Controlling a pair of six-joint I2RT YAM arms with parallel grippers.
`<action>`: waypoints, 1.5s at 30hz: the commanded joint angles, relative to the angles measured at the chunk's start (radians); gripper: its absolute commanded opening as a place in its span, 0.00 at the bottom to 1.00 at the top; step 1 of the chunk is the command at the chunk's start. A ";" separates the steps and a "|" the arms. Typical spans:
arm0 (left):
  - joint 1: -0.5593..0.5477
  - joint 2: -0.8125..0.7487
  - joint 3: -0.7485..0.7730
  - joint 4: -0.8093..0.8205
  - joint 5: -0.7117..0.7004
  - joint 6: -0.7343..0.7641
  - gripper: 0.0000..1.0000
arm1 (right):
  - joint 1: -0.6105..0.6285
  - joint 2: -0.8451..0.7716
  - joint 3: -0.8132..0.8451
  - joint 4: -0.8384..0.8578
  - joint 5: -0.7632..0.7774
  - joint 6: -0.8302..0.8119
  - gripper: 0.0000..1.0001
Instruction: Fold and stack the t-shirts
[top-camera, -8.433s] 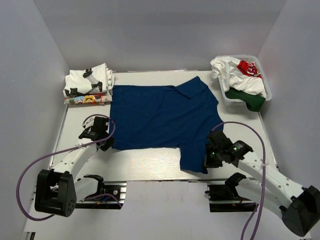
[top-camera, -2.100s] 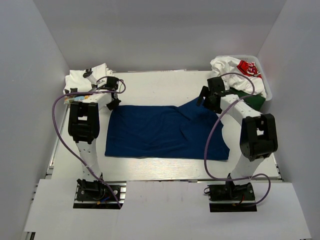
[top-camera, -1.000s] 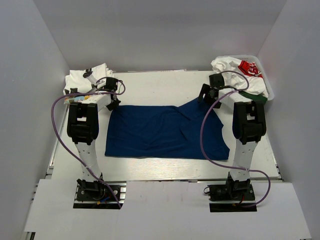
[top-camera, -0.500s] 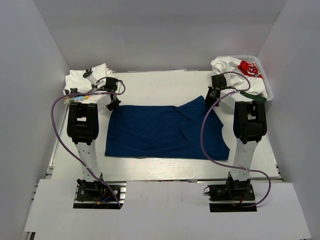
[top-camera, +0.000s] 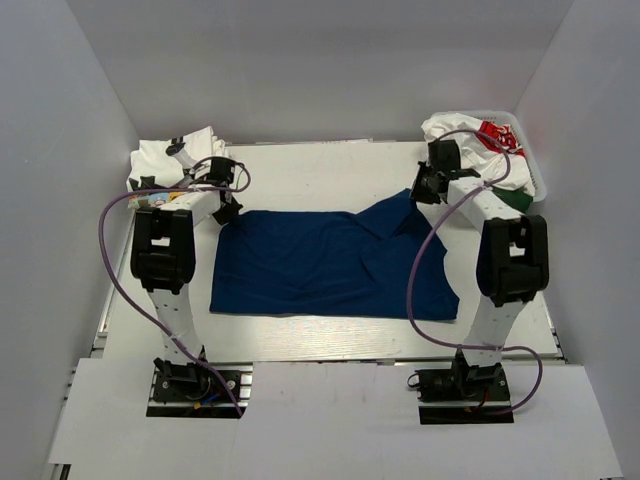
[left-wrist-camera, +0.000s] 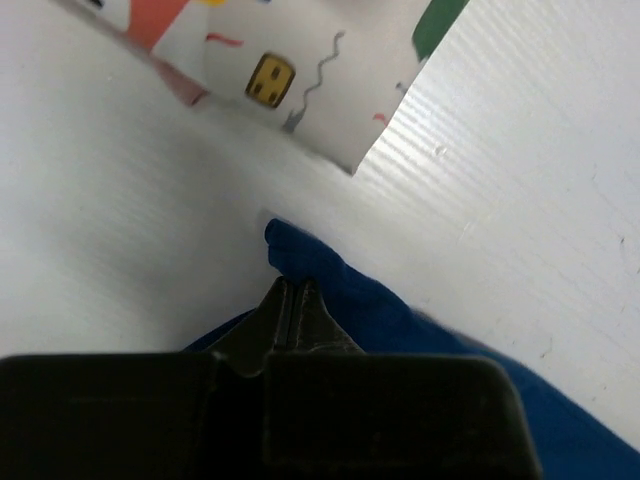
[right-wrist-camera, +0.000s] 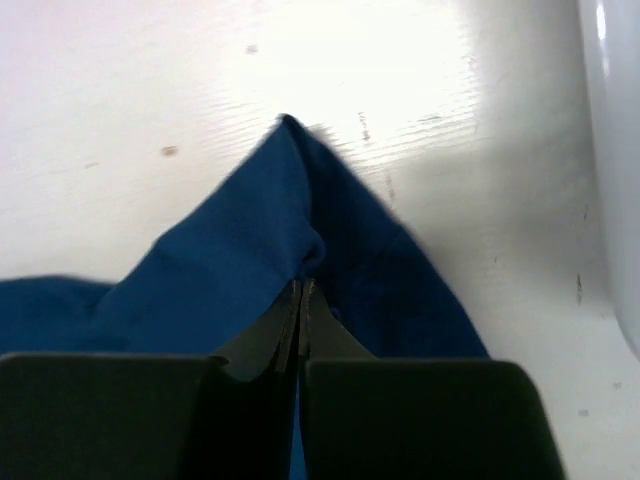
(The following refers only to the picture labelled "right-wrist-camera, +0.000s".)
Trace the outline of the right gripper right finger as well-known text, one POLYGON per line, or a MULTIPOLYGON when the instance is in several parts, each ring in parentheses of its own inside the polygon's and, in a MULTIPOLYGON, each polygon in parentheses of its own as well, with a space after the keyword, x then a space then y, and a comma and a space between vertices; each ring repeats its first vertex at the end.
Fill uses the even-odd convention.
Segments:
POLYGON ((561 479, 538 390, 518 365, 381 359, 302 289, 300 428, 311 479, 561 479))

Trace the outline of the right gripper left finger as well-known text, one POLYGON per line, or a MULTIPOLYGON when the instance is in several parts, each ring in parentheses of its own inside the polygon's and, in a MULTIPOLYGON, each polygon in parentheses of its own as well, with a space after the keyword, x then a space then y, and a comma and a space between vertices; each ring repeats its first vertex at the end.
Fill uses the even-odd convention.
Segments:
POLYGON ((5 479, 285 479, 301 286, 207 356, 1 360, 5 479))

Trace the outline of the blue t-shirt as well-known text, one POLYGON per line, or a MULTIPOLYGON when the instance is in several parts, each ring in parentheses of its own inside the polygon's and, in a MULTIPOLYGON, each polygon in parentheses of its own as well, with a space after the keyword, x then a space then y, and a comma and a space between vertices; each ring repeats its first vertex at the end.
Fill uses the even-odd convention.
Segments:
MULTIPOLYGON (((466 312, 410 234, 294 118, 121 281, 1 284, 11 354, 207 356, 253 325, 292 282, 313 282, 336 320, 381 359, 479 359, 466 312)), ((300 324, 289 475, 307 477, 300 324)))

